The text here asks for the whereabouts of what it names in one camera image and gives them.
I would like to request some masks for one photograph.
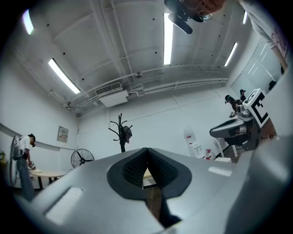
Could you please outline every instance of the standing fan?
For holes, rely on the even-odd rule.
[[[71,165],[76,168],[86,162],[94,161],[92,153],[86,149],[77,149],[71,156]]]

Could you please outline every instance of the coat rack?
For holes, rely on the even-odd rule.
[[[119,134],[117,132],[115,132],[114,130],[110,129],[110,128],[109,128],[109,130],[111,130],[112,132],[114,132],[114,133],[116,133],[118,135],[119,139],[118,140],[114,139],[114,141],[120,141],[121,152],[123,153],[123,152],[125,152],[124,135],[132,127],[132,125],[124,132],[122,124],[127,122],[127,120],[125,120],[124,122],[121,123],[121,119],[122,119],[122,114],[120,114],[120,116],[118,116],[119,124],[116,123],[116,122],[110,121],[110,122],[113,122],[113,123],[117,124]]]

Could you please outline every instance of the sign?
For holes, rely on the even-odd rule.
[[[59,126],[57,141],[67,143],[68,129]]]
[[[269,114],[262,103],[264,98],[264,92],[261,91],[261,89],[256,89],[253,90],[248,98],[242,103],[245,108],[251,112],[260,128],[262,128],[269,119]]]

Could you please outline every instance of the white ceiling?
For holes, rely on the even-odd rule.
[[[149,69],[155,70],[143,72],[140,79],[121,79],[124,88],[228,78],[232,67],[223,65],[234,42],[249,37],[239,3],[227,1],[207,23],[189,20],[191,35],[174,26],[171,64],[165,66],[164,12],[169,10],[163,0],[48,0],[30,9],[35,26],[31,35],[21,21],[16,26],[13,49],[47,92],[52,90],[73,104],[94,96],[94,90],[82,94],[98,85]],[[80,94],[57,77],[48,65],[51,58],[81,89]]]

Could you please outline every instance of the wooden table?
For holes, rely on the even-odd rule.
[[[42,171],[40,173],[35,172],[34,170],[29,170],[29,173],[31,175],[37,176],[38,177],[38,184],[40,185],[40,189],[43,189],[43,184],[42,184],[42,179],[41,177],[48,177],[49,178],[49,183],[52,183],[52,178],[54,180],[57,180],[57,177],[64,176],[66,172],[64,171]]]

